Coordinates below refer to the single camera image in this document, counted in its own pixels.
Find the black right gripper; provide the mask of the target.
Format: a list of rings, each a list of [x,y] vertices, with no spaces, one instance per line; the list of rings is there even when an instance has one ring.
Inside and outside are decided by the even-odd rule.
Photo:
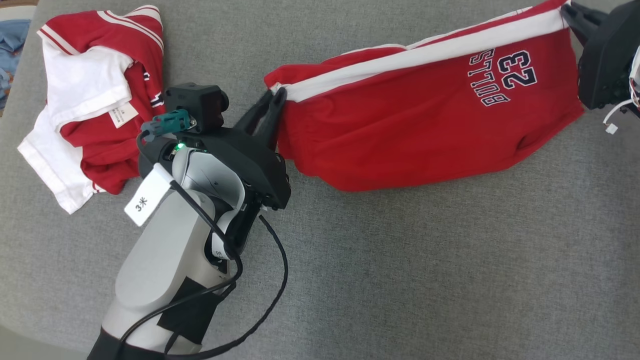
[[[606,13],[569,1],[560,13],[583,46],[578,92],[583,105],[594,110],[630,100],[640,3],[631,0]]]

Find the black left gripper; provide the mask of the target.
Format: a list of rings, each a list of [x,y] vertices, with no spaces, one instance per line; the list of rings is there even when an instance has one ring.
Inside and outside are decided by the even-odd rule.
[[[286,165],[275,153],[286,100],[286,88],[265,92],[235,129],[180,133],[183,147],[173,158],[173,178],[185,189],[220,198],[234,208],[249,191],[258,193],[265,207],[286,208],[291,186]]]

